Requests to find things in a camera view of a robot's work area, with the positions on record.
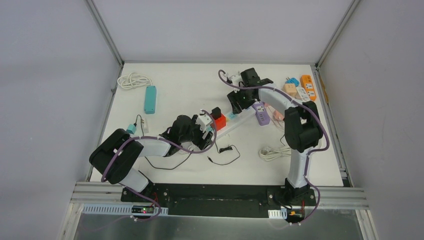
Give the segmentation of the white long power strip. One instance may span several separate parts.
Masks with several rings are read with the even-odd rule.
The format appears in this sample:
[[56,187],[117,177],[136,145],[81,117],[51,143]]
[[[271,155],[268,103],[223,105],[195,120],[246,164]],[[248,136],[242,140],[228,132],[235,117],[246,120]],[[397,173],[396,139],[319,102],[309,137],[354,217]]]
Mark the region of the white long power strip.
[[237,127],[240,127],[242,124],[244,124],[247,120],[253,118],[255,115],[256,111],[252,107],[243,110],[239,114],[233,114],[232,112],[224,114],[226,124],[223,128],[217,131],[216,139],[219,139],[231,132],[232,130],[236,129]]

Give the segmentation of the purple power strip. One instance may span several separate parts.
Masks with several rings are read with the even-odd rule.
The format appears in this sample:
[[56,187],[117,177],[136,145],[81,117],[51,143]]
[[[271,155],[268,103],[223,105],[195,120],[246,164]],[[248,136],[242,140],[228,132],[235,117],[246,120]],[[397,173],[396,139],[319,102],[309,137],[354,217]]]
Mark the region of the purple power strip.
[[262,102],[256,101],[252,105],[252,107],[255,110],[255,116],[260,126],[266,126],[271,122],[271,119],[266,111],[265,105]]

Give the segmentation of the teal power strip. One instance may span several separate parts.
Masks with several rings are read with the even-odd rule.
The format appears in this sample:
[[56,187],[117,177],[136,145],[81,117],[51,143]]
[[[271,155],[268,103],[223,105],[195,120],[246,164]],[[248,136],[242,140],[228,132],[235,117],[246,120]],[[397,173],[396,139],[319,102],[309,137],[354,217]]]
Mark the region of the teal power strip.
[[152,115],[156,112],[157,88],[152,85],[145,89],[144,97],[144,112],[147,115]]

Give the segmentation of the teal charger plug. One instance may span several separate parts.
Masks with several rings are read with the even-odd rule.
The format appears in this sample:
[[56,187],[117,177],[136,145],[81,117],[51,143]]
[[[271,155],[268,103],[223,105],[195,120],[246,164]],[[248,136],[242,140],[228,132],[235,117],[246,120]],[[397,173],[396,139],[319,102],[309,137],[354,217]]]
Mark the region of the teal charger plug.
[[128,127],[126,129],[126,132],[129,133],[129,134],[131,134],[131,135],[134,135],[136,133],[136,130],[137,130],[136,124],[135,123],[132,123],[132,124],[129,124],[128,125]]

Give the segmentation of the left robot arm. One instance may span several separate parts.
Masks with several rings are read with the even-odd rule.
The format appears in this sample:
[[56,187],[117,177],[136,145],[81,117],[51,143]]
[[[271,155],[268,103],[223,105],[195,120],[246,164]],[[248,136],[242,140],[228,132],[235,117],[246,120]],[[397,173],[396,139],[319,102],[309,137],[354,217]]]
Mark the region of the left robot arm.
[[101,173],[100,181],[130,187],[140,202],[152,198],[153,189],[146,176],[133,165],[140,157],[170,157],[183,151],[202,154],[217,139],[216,120],[208,112],[189,117],[179,115],[172,126],[158,136],[136,136],[116,129],[90,155],[89,163]]

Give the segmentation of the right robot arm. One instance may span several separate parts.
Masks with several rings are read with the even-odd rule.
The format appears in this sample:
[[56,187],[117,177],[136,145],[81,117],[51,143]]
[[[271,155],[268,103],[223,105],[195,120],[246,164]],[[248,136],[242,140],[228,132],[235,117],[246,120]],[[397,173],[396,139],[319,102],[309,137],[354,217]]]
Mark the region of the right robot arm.
[[284,117],[284,137],[290,147],[290,168],[281,196],[273,198],[279,204],[296,205],[310,190],[308,164],[310,155],[322,137],[327,137],[320,121],[317,105],[301,102],[279,89],[272,80],[260,78],[254,68],[236,75],[219,70],[218,77],[233,88],[227,94],[233,114],[239,114],[256,102],[268,104]]

